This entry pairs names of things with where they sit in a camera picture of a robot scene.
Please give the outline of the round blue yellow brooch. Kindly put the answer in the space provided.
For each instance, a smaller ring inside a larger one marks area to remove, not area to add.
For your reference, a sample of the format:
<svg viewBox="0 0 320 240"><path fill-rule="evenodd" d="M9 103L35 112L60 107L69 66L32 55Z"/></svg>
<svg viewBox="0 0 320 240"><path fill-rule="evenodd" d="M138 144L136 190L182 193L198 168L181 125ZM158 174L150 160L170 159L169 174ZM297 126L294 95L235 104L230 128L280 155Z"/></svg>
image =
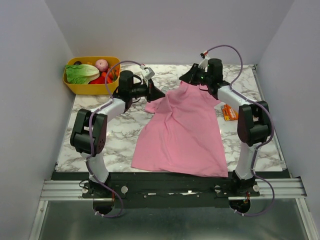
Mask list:
<svg viewBox="0 0 320 240"><path fill-rule="evenodd" d="M162 89L161 89L161 91L164 92L164 93L166 93L168 90L169 90L169 88L168 88L168 87L165 87L165 86L162 87Z"/></svg>

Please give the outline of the pink t-shirt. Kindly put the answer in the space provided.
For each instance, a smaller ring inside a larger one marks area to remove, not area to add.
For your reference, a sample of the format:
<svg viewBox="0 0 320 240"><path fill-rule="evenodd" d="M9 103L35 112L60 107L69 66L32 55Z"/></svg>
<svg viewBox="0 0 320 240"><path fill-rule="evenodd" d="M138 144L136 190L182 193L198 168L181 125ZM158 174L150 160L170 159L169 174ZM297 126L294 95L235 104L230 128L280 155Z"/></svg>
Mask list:
<svg viewBox="0 0 320 240"><path fill-rule="evenodd" d="M138 136L131 167L226 178L218 104L209 93L185 82L147 103L145 111L153 116Z"/></svg>

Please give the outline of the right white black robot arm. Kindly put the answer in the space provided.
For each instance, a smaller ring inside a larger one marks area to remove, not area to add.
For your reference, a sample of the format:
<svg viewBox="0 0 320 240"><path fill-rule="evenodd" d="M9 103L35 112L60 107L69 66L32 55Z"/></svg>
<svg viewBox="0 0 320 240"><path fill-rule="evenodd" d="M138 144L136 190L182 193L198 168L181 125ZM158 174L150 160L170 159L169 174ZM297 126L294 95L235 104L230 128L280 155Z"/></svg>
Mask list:
<svg viewBox="0 0 320 240"><path fill-rule="evenodd" d="M256 184L255 166L260 148L274 134L269 107L265 101L253 101L233 89L224 80L221 59L211 58L205 62L206 68L195 63L179 80L193 86L207 87L212 97L238 113L237 135L241 141L241 149L227 189L233 195L241 196L252 191Z"/></svg>

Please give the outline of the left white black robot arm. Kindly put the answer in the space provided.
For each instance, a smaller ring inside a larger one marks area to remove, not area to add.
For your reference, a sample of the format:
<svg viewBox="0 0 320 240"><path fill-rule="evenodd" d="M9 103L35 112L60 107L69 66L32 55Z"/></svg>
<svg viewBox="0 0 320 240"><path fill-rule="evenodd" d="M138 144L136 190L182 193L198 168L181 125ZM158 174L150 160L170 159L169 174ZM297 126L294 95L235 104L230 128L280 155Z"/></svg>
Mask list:
<svg viewBox="0 0 320 240"><path fill-rule="evenodd" d="M139 77L132 71L122 71L119 74L118 87L111 98L95 110L80 109L75 118L70 144L85 159L89 180L95 183L93 191L101 198L115 192L107 182L109 172L102 154L108 122L127 112L134 99L143 97L152 102L165 97L165 94L155 87L152 80L155 73L150 67L144 68L141 74L142 77Z"/></svg>

